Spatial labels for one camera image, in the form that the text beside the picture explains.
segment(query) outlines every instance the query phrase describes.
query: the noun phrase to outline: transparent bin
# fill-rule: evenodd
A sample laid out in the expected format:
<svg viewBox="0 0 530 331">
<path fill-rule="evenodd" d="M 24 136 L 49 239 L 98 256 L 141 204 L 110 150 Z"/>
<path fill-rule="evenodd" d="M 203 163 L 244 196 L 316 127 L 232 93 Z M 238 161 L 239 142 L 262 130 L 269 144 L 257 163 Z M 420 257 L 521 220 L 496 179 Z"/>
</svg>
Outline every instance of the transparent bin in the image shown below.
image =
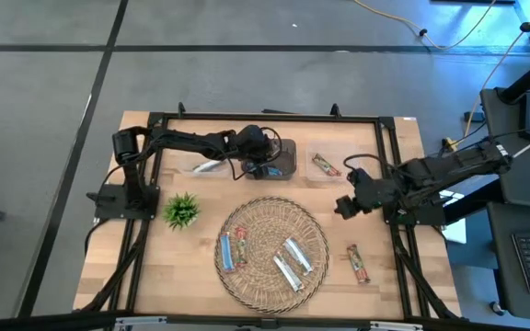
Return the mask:
<svg viewBox="0 0 530 331">
<path fill-rule="evenodd" d="M 312 141 L 308 143 L 305 152 L 305 175 L 309 180 L 321 182 L 344 182 L 347 174 L 351 171 L 343 165 L 342 161 L 353 154 L 362 153 L 357 145 L 347 142 L 320 142 Z M 334 168 L 340 171 L 340 176 L 329 176 L 312 159 L 319 154 Z M 359 159 L 347 162 L 349 166 L 357 168 Z"/>
<path fill-rule="evenodd" d="M 173 157 L 177 157 L 177 169 L 183 176 L 187 177 L 215 177 L 215 178 L 226 178 L 232 177 L 230 171 L 230 164 L 224 160 L 212 168 L 210 171 L 195 172 L 197 166 L 203 165 L 206 162 L 212 160 L 207 159 L 200 154 L 175 154 Z"/>
</svg>

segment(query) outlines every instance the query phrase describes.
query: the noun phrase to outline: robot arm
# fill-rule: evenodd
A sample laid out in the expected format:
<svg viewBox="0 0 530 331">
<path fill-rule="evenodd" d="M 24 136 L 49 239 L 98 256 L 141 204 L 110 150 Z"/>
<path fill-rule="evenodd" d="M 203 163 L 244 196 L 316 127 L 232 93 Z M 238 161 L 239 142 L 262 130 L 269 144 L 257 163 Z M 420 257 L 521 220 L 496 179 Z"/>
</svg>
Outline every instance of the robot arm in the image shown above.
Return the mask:
<svg viewBox="0 0 530 331">
<path fill-rule="evenodd" d="M 484 140 L 446 157 L 415 158 L 391 167 L 390 179 L 373 179 L 363 169 L 353 169 L 347 179 L 355 196 L 337 199 L 335 212 L 347 220 L 359 211 L 385 207 L 391 223 L 438 225 L 432 222 L 443 218 L 432 216 L 448 201 L 439 197 L 440 191 L 475 175 L 503 174 L 511 162 L 500 144 Z"/>
<path fill-rule="evenodd" d="M 150 138 L 148 150 L 138 152 L 137 135 Z M 271 139 L 257 125 L 248 125 L 241 132 L 234 130 L 200 135 L 181 131 L 143 127 L 133 127 L 118 131 L 112 135 L 114 154 L 119 165 L 133 159 L 150 157 L 158 149 L 174 149 L 194 152 L 211 160 L 224 160 L 226 157 L 238 160 L 250 160 L 261 163 L 273 157 Z"/>
</svg>

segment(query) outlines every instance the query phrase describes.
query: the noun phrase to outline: succulent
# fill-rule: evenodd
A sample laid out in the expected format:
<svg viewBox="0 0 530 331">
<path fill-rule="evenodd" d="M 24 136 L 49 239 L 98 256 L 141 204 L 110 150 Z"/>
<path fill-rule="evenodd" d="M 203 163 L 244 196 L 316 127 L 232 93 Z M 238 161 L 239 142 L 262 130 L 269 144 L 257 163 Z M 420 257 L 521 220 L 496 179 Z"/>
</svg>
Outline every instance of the succulent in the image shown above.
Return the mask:
<svg viewBox="0 0 530 331">
<path fill-rule="evenodd" d="M 176 194 L 174 198 L 169 199 L 163 209 L 163 218 L 169 223 L 169 227 L 175 230 L 177 227 L 182 229 L 188 226 L 199 213 L 195 196 L 186 192 L 183 196 Z"/>
</svg>

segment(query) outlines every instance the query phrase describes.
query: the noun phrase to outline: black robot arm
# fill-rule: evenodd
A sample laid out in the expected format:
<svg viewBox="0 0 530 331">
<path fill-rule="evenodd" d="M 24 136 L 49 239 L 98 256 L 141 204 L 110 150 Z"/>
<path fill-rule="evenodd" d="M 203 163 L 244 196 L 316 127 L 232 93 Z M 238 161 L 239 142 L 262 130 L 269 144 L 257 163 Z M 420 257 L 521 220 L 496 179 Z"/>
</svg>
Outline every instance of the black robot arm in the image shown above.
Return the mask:
<svg viewBox="0 0 530 331">
<path fill-rule="evenodd" d="M 265 130 L 272 131 L 278 139 L 270 139 Z M 137 141 L 140 135 L 148 141 L 142 151 Z M 118 167 L 112 171 L 122 168 L 124 183 L 103 184 L 99 192 L 87 193 L 96 202 L 96 217 L 99 219 L 155 217 L 159 187 L 146 185 L 141 180 L 138 165 L 161 149 L 198 153 L 217 161 L 240 160 L 251 165 L 248 173 L 255 179 L 261 179 L 266 176 L 264 165 L 277 158 L 282 148 L 281 138 L 275 131 L 257 125 L 248 125 L 240 132 L 229 130 L 205 135 L 162 128 L 131 127 L 114 133 L 111 138 L 118 163 Z"/>
<path fill-rule="evenodd" d="M 136 136 L 150 138 L 149 148 L 138 152 Z M 251 160 L 260 163 L 272 157 L 271 139 L 257 125 L 248 125 L 239 133 L 234 130 L 200 135 L 169 129 L 132 127 L 112 135 L 114 153 L 119 165 L 133 159 L 141 161 L 158 149 L 173 149 L 194 152 L 211 160 L 226 158 Z"/>
<path fill-rule="evenodd" d="M 439 213 L 449 199 L 441 199 L 440 191 L 475 175 L 503 174 L 511 161 L 499 143 L 486 139 L 446 157 L 415 158 L 391 166 L 390 179 L 373 179 L 363 169 L 353 169 L 347 179 L 355 196 L 337 199 L 335 212 L 347 220 L 359 211 L 383 207 L 391 223 L 440 225 L 444 217 Z"/>
</svg>

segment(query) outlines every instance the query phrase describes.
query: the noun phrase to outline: black metal frame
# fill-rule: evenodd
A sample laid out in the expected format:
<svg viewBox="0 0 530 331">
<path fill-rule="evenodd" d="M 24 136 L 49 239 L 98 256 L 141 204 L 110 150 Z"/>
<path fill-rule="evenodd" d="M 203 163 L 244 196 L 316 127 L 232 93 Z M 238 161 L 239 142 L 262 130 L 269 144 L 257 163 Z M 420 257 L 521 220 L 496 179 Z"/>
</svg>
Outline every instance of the black metal frame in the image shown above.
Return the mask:
<svg viewBox="0 0 530 331">
<path fill-rule="evenodd" d="M 380 157 L 386 159 L 386 146 L 384 142 L 384 136 L 383 136 L 383 129 L 386 129 L 388 132 L 388 136 L 390 139 L 390 146 L 392 151 L 392 158 L 394 160 L 395 164 L 401 163 L 401 158 L 399 154 L 399 147 L 398 147 L 398 138 L 396 135 L 396 126 L 394 122 L 394 118 L 392 117 L 343 117 L 340 114 L 339 108 L 336 105 L 333 105 L 330 114 L 325 116 L 317 116 L 317 115 L 294 115 L 294 114 L 217 114 L 217 113 L 197 113 L 192 114 L 185 111 L 185 108 L 182 104 L 179 103 L 179 111 L 177 113 L 150 113 L 149 115 L 149 121 L 148 126 L 153 127 L 156 123 L 156 119 L 161 119 L 161 126 L 163 128 L 166 128 L 168 125 L 169 120 L 267 120 L 267 121 L 299 121 L 299 122 L 356 122 L 361 124 L 373 124 L 374 125 L 374 131 L 375 131 L 375 139 L 377 143 L 377 151 Z M 153 162 L 153 173 L 151 176 L 151 184 L 156 183 L 158 180 L 158 173 L 160 169 L 160 164 L 162 161 L 162 154 L 161 150 L 157 152 L 155 161 Z M 382 175 L 383 177 L 389 176 L 389 171 L 387 168 L 387 165 L 381 164 L 382 167 Z M 144 171 L 145 169 L 145 162 L 142 166 L 142 169 Z M 145 244 L 145 238 L 147 237 L 148 232 L 148 222 L 143 221 L 143 226 L 140 230 L 143 234 L 143 249 L 140 251 L 138 257 L 136 258 L 133 269 L 132 269 L 132 278 L 130 283 L 130 288 L 128 292 L 128 301 L 126 303 L 126 310 L 132 311 L 134 308 L 134 301 L 136 297 L 136 292 L 138 289 L 138 282 L 140 279 L 140 273 L 142 271 L 142 262 L 144 258 L 144 244 Z M 418 247 L 416 244 L 416 236 L 414 234 L 414 229 L 412 226 L 406 226 L 405 232 L 407 235 L 408 243 L 409 243 L 409 250 L 410 250 L 410 256 L 414 262 L 414 264 L 417 266 L 417 268 L 421 267 L 421 261 L 418 253 Z M 397 225 L 390 225 L 390 233 L 392 238 L 392 244 L 395 250 L 395 264 L 397 269 L 397 282 L 398 287 L 400 290 L 400 298 L 401 298 L 401 304 L 403 309 L 403 315 L 408 318 L 412 317 L 412 309 L 410 304 L 410 297 L 409 297 L 409 290 L 408 290 L 408 284 L 406 279 L 406 271 L 404 268 L 404 265 L 398 255 L 396 254 L 396 243 L 395 243 L 395 236 L 400 236 L 400 230 Z M 130 245 L 130 242 L 132 241 L 132 229 L 129 231 L 128 227 L 124 230 L 124 237 L 122 238 L 121 247 L 128 247 Z M 114 299 L 114 302 L 118 301 L 118 291 L 117 289 L 112 299 Z M 428 303 L 424 295 L 422 294 L 421 288 L 417 285 L 417 293 L 419 296 L 419 307 L 421 309 L 421 316 L 423 317 L 429 317 L 429 308 Z"/>
<path fill-rule="evenodd" d="M 267 120 L 267 121 L 299 121 L 299 122 L 349 122 L 349 123 L 367 123 L 374 125 L 375 138 L 377 143 L 377 151 L 380 157 L 386 157 L 386 146 L 383 136 L 383 129 L 386 129 L 390 139 L 390 147 L 395 163 L 399 163 L 400 155 L 398 148 L 398 139 L 396 134 L 396 127 L 394 118 L 391 117 L 343 117 L 340 115 L 339 108 L 333 106 L 330 115 L 317 116 L 317 115 L 293 115 L 293 114 L 281 114 L 281 113 L 268 113 L 268 114 L 191 114 L 185 112 L 185 109 L 179 104 L 178 113 L 151 113 L 149 116 L 148 125 L 154 126 L 156 123 L 160 123 L 164 128 L 167 127 L 169 120 Z M 153 163 L 153 171 L 150 178 L 150 183 L 155 184 L 158 180 L 160 161 L 162 154 L 158 152 L 156 154 L 155 161 Z M 383 177 L 389 176 L 387 165 L 382 165 Z M 128 220 L 127 226 L 124 230 L 124 236 L 122 238 L 121 247 L 123 251 L 130 245 L 132 241 L 133 222 L 134 220 Z M 403 309 L 404 318 L 399 321 L 372 321 L 367 319 L 327 319 L 327 318 L 260 318 L 260 317 L 234 317 L 234 316 L 204 316 L 204 315 L 164 315 L 164 314 L 136 314 L 133 312 L 136 291 L 138 288 L 138 282 L 142 271 L 142 262 L 144 258 L 144 244 L 148 235 L 149 223 L 151 220 L 142 220 L 142 225 L 138 238 L 142 238 L 141 244 L 135 262 L 133 262 L 131 283 L 128 292 L 128 298 L 126 303 L 126 310 L 107 311 L 107 312 L 79 312 L 73 314 L 60 314 L 50 316 L 37 316 L 27 317 L 23 316 L 18 319 L 6 319 L 0 320 L 0 330 L 31 330 L 31 329 L 54 329 L 54 330 L 86 330 L 95 327 L 104 327 L 110 329 L 116 323 L 121 321 L 123 317 L 145 317 L 145 316 L 158 316 L 157 323 L 178 323 L 178 324 L 214 324 L 214 325 L 254 325 L 262 328 L 277 328 L 280 326 L 312 326 L 312 327 L 358 327 L 361 329 L 370 329 L 378 323 L 405 323 L 405 324 L 421 324 L 424 325 L 426 330 L 475 330 L 477 327 L 481 330 L 502 330 L 508 328 L 502 328 L 496 325 L 480 325 L 470 323 L 466 320 L 461 319 L 434 319 L 430 318 L 427 300 L 422 295 L 422 291 L 417 284 L 417 293 L 419 295 L 419 304 L 421 308 L 422 316 L 414 316 L 411 311 L 410 297 L 407 286 L 406 270 L 404 269 L 402 260 L 396 254 L 396 241 L 400 239 L 401 230 L 396 225 L 390 225 L 390 233 L 393 241 L 393 247 L 395 249 L 395 262 L 397 268 L 397 282 L 401 293 L 401 303 Z M 414 235 L 413 228 L 408 226 L 405 228 L 407 238 L 409 241 L 410 257 L 412 262 L 417 267 L 415 272 L 420 271 L 420 259 L 418 255 L 418 248 L 416 246 L 416 238 Z M 122 252 L 121 260 L 124 259 L 126 254 Z M 119 287 L 112 293 L 110 304 L 117 302 L 119 299 Z"/>
</svg>

